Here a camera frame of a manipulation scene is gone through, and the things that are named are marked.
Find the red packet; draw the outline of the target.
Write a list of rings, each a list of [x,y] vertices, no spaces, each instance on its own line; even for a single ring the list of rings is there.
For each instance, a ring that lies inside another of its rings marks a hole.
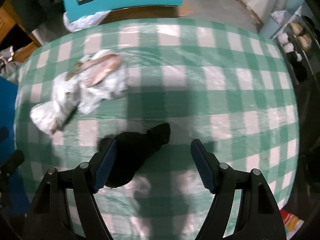
[[[290,240],[304,224],[304,220],[299,219],[297,216],[285,211],[284,209],[281,209],[280,214],[285,226],[286,239]]]

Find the blue cardboard box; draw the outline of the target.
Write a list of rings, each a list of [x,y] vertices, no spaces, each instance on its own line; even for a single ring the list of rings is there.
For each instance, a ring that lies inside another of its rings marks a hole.
[[[17,85],[1,78],[1,163],[4,163],[15,151],[14,118]],[[9,214],[12,216],[27,213],[29,200],[25,193],[19,170],[9,177]]]

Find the crumpled white plastic bag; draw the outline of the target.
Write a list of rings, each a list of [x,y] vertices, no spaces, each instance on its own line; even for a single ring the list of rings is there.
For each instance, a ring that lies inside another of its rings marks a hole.
[[[34,125],[53,135],[63,129],[75,110],[82,114],[95,111],[103,100],[121,98],[127,91],[127,64],[111,50],[86,54],[73,69],[53,81],[52,99],[30,111]]]

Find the wooden louvered wardrobe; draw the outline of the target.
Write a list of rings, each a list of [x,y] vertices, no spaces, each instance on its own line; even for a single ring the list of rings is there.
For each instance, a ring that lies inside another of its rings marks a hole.
[[[22,21],[13,9],[11,0],[1,6],[1,50],[13,46],[13,60],[24,62],[41,44],[26,31]]]

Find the green checkered plastic tablecloth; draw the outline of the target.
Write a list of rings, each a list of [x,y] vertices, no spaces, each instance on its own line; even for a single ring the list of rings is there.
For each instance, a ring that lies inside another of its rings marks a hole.
[[[62,131],[42,133],[30,110],[52,97],[54,79],[101,49],[127,63],[128,90]],[[298,159],[293,86],[275,42],[229,25],[195,20],[131,20],[66,35],[37,49],[18,76],[16,146],[32,199],[45,172],[73,169],[97,142],[123,131],[171,126],[167,145],[133,180],[95,199],[115,239],[194,239],[213,200],[190,154],[200,139],[236,170],[258,168],[279,207],[290,196]]]

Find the hanging dark coats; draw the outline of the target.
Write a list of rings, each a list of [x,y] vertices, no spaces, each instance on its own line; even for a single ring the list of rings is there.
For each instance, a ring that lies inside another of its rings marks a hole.
[[[63,24],[63,0],[11,0],[23,27],[32,33],[42,24],[54,32],[66,32]]]

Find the shoe rack with shoes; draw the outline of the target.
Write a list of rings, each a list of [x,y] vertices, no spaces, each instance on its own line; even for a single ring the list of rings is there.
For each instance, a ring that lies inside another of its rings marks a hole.
[[[319,23],[307,5],[294,13],[286,10],[271,14],[279,24],[272,35],[290,64],[297,83],[319,78]]]

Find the brown cardboard under box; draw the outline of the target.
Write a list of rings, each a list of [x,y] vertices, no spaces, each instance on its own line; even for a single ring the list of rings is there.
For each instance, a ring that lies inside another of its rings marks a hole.
[[[129,7],[111,11],[99,25],[123,20],[185,17],[192,13],[193,9],[186,3],[181,6],[151,5]]]

